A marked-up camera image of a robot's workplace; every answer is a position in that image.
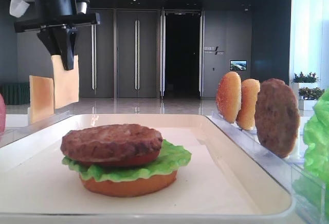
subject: cheese slice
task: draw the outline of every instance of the cheese slice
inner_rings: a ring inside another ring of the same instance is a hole
[[[55,93],[55,109],[79,101],[79,63],[78,56],[74,58],[73,70],[66,71],[60,55],[51,57],[53,66],[53,81]]]
[[[53,80],[30,76],[30,123],[44,120],[54,114]]]

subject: burger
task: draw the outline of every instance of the burger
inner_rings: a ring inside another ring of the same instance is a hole
[[[72,130],[62,138],[62,163],[79,173],[91,192],[136,197],[157,192],[176,180],[191,153],[138,124]]]

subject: burger patty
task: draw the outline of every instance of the burger patty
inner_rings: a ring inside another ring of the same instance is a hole
[[[114,162],[158,152],[161,133],[138,124],[104,125],[72,130],[62,139],[61,151],[81,162]]]

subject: floor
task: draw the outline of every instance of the floor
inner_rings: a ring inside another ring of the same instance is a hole
[[[27,114],[29,105],[7,106],[7,114]],[[199,99],[94,99],[83,98],[78,103],[56,110],[71,114],[199,114],[211,115],[217,110],[215,100]]]

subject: bottom bun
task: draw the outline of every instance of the bottom bun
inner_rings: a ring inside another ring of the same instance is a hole
[[[137,197],[157,192],[170,186],[176,180],[177,171],[168,175],[154,175],[149,179],[137,179],[135,181],[113,182],[110,180],[96,182],[93,178],[80,180],[83,186],[95,193],[111,197]]]

